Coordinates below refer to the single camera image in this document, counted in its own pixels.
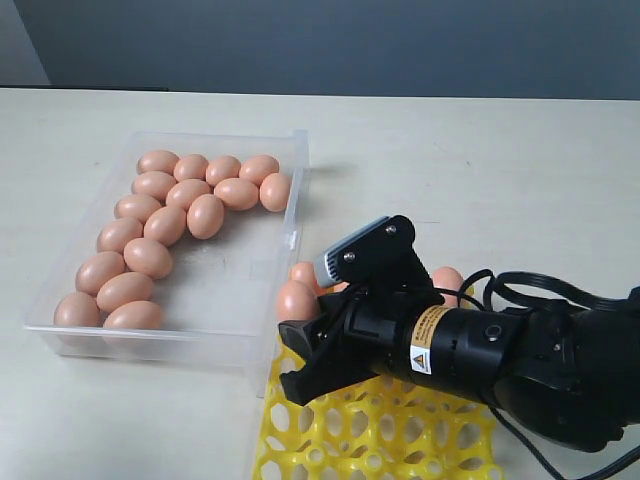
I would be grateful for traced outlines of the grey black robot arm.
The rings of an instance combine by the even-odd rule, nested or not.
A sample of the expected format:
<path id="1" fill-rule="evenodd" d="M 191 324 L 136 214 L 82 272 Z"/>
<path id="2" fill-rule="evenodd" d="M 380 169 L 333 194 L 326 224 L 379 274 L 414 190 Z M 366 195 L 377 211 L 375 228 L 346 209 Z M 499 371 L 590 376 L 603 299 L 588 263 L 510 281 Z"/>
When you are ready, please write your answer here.
<path id="1" fill-rule="evenodd" d="M 347 289 L 280 324 L 304 360 L 281 378 L 298 405 L 378 375 L 506 412 L 557 444 L 596 452 L 639 421 L 639 299 L 613 311 L 562 303 L 449 308 L 433 290 Z"/>

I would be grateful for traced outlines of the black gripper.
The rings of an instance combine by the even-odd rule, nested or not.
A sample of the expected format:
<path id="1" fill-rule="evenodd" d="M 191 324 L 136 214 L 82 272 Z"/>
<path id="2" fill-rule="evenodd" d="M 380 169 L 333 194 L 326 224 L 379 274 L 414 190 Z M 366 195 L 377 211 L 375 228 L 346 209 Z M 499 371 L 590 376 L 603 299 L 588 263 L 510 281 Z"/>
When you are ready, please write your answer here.
<path id="1" fill-rule="evenodd" d="M 319 299 L 310 320 L 278 326 L 284 346 L 302 361 L 280 375 L 287 400 L 305 406 L 325 394 L 379 375 L 415 385 L 445 383 L 443 296 L 434 290 L 345 289 Z"/>

